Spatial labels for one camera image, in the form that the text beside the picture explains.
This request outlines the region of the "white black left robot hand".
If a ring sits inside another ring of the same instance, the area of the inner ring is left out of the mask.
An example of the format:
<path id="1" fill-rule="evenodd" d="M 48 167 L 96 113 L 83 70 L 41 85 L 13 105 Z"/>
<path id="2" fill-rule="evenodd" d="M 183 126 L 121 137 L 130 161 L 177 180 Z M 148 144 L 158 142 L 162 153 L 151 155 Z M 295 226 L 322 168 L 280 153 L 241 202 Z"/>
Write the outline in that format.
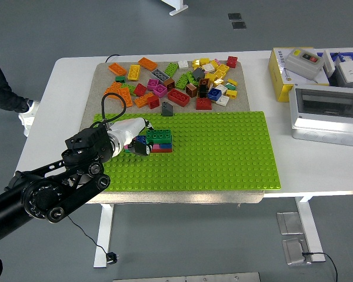
<path id="1" fill-rule="evenodd" d="M 115 122 L 108 131 L 113 149 L 112 157 L 119 155 L 125 145 L 135 155 L 148 156 L 152 151 L 153 143 L 144 144 L 134 139 L 145 128 L 154 130 L 152 124 L 142 117 Z"/>

